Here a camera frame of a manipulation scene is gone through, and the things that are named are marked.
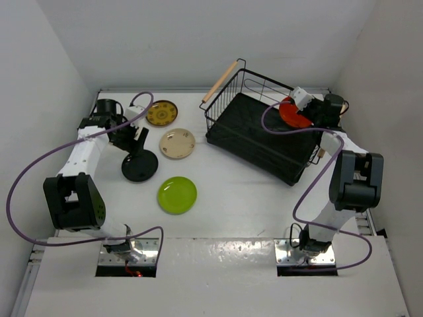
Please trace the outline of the black plate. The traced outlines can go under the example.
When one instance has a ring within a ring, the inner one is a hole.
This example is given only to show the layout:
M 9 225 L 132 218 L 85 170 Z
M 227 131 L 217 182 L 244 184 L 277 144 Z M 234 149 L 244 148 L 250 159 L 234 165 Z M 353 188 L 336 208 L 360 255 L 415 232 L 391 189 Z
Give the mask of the black plate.
M 158 166 L 157 156 L 151 151 L 144 150 L 138 155 L 127 155 L 122 162 L 121 171 L 131 182 L 145 182 L 156 173 Z

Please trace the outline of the orange plate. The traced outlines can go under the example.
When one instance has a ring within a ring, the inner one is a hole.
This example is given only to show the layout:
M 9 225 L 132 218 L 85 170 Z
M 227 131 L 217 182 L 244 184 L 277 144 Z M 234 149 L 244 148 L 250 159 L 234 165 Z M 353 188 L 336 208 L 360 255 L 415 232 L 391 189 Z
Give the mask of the orange plate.
M 298 109 L 291 97 L 285 97 L 279 105 L 278 112 L 280 117 L 293 128 L 308 128 L 312 122 L 306 117 L 297 113 Z

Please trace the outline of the beige floral plate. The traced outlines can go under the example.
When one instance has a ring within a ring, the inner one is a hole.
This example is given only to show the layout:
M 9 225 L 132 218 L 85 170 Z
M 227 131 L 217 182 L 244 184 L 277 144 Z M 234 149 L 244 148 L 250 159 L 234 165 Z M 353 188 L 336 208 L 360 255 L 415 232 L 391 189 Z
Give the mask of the beige floral plate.
M 187 129 L 175 128 L 167 131 L 160 139 L 159 149 L 170 159 L 188 157 L 196 146 L 194 135 Z

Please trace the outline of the brown patterned plate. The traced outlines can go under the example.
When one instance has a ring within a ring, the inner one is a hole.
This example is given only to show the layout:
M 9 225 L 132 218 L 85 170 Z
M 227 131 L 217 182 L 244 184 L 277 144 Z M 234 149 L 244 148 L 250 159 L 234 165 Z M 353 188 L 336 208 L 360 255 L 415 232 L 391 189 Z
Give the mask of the brown patterned plate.
M 158 100 L 148 110 L 146 120 L 153 126 L 165 127 L 172 124 L 178 116 L 178 108 L 170 100 Z

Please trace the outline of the green plate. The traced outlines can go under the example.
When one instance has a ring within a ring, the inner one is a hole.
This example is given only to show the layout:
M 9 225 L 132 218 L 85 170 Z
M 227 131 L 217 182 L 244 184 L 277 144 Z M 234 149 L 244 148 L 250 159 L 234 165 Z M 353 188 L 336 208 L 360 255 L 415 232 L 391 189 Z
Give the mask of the green plate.
M 161 184 L 157 192 L 157 201 L 164 212 L 181 215 L 193 207 L 197 195 L 193 181 L 186 177 L 175 176 Z

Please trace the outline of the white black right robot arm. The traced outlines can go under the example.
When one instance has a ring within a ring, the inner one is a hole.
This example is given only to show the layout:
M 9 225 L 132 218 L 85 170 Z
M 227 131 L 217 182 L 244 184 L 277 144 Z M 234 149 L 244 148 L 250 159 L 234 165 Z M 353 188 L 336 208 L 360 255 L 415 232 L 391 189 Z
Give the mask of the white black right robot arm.
M 317 256 L 327 251 L 334 235 L 355 214 L 379 204 L 384 158 L 357 146 L 341 128 L 341 115 L 348 105 L 341 96 L 328 94 L 319 100 L 298 88 L 292 97 L 297 113 L 310 121 L 311 127 L 326 129 L 320 147 L 336 160 L 328 203 L 301 229 L 299 241 L 293 246 L 304 254 Z

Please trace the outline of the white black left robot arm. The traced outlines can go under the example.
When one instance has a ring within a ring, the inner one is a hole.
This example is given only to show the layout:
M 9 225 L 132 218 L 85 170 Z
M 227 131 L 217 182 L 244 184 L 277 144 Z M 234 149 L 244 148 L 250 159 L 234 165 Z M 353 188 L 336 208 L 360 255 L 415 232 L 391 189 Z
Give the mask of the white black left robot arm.
M 131 152 L 135 148 L 137 126 L 145 109 L 130 104 L 127 108 L 112 99 L 100 99 L 77 129 L 78 144 L 54 177 L 44 180 L 43 190 L 56 229 L 82 232 L 104 240 L 110 254 L 127 263 L 143 257 L 142 245 L 131 236 L 128 225 L 106 213 L 105 202 L 94 183 L 100 156 L 107 144 Z

